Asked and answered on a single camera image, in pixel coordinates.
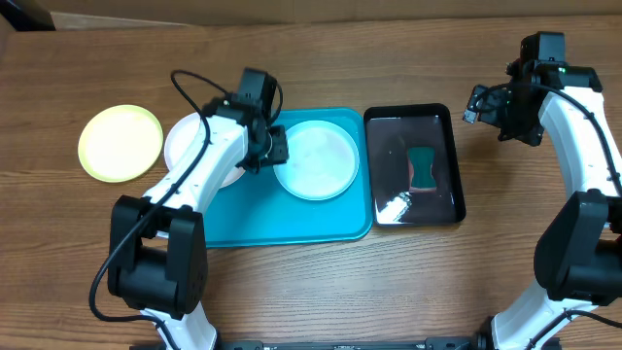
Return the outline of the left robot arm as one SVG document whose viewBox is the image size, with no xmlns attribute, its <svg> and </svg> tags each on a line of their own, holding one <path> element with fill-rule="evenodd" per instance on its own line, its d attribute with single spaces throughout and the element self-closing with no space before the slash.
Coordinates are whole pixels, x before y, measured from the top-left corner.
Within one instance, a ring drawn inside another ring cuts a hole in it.
<svg viewBox="0 0 622 350">
<path fill-rule="evenodd" d="M 201 304 L 207 253 L 203 214 L 236 167 L 259 170 L 288 158 L 285 129 L 269 97 L 215 98 L 175 166 L 140 198 L 123 195 L 112 210 L 110 250 L 92 288 L 154 324 L 165 349 L 213 349 L 218 333 Z"/>
</svg>

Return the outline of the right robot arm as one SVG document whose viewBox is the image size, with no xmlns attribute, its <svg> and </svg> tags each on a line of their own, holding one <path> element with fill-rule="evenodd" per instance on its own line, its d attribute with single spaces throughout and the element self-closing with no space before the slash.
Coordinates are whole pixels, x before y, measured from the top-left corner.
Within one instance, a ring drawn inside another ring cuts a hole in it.
<svg viewBox="0 0 622 350">
<path fill-rule="evenodd" d="M 579 317 L 619 328 L 596 314 L 621 297 L 621 155 L 605 118 L 596 71 L 566 63 L 507 68 L 509 82 L 477 85 L 464 119 L 500 130 L 502 141 L 534 143 L 548 134 L 567 202 L 536 244 L 534 282 L 487 320 L 473 349 L 557 349 L 555 335 Z"/>
</svg>

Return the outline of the green and red sponge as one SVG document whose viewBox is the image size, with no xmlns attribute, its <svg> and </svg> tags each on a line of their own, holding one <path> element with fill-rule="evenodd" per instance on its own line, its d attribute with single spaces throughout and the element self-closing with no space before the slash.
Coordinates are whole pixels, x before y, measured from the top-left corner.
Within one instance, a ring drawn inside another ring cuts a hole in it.
<svg viewBox="0 0 622 350">
<path fill-rule="evenodd" d="M 434 149 L 414 147 L 407 150 L 409 190 L 413 193 L 433 192 L 436 180 L 433 177 Z"/>
</svg>

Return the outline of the yellow-green plate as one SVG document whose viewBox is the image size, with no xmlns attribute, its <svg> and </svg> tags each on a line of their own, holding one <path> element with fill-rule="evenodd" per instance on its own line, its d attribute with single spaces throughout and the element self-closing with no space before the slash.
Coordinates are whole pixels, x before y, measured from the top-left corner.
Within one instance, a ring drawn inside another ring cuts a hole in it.
<svg viewBox="0 0 622 350">
<path fill-rule="evenodd" d="M 78 157 L 84 171 L 106 183 L 138 178 L 159 158 L 163 131 L 147 109 L 118 105 L 94 116 L 83 129 Z"/>
</svg>

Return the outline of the light blue plate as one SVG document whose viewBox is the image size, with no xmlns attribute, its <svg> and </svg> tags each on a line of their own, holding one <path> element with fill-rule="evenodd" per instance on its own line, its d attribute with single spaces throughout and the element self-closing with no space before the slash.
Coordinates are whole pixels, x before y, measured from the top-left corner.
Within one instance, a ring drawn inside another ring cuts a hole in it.
<svg viewBox="0 0 622 350">
<path fill-rule="evenodd" d="M 286 131 L 289 159 L 274 166 L 282 187 L 305 200 L 327 200 L 344 193 L 360 165 L 358 146 L 342 127 L 306 121 Z"/>
</svg>

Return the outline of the white plate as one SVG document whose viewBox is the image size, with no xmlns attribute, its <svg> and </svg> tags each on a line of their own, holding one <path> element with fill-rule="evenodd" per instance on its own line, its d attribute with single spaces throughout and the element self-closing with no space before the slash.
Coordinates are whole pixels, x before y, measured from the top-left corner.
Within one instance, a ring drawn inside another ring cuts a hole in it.
<svg viewBox="0 0 622 350">
<path fill-rule="evenodd" d="M 178 121 L 169 131 L 166 140 L 164 142 L 164 160 L 167 166 L 167 169 L 172 170 L 178 161 L 182 158 L 186 149 L 192 143 L 195 134 L 199 130 L 199 127 L 202 126 L 202 123 L 199 119 L 199 116 L 196 112 L 191 113 L 185 117 L 183 117 L 180 121 Z M 221 136 L 217 136 L 217 133 L 220 135 L 218 129 L 210 126 L 211 129 L 211 137 L 210 141 L 216 141 Z M 245 173 L 245 170 L 242 167 L 234 167 L 232 168 L 225 177 L 225 180 L 221 184 L 221 189 L 225 188 L 229 185 L 232 185 L 234 182 L 239 180 L 242 175 Z"/>
</svg>

